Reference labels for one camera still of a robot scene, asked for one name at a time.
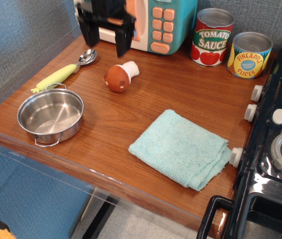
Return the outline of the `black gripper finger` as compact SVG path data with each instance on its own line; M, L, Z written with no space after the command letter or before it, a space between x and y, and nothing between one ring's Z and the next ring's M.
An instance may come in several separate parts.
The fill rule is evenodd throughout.
M93 47L99 43L99 26L97 19L86 11L78 11L79 26L85 42L88 46Z
M132 38L134 37L134 24L120 25L115 30L115 42L117 56L122 57L130 50Z

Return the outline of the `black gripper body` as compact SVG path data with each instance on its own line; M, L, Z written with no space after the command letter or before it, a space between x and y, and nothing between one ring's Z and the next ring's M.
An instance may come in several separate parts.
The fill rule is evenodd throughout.
M78 20L86 26L134 27L136 18L126 10L125 0L78 0Z

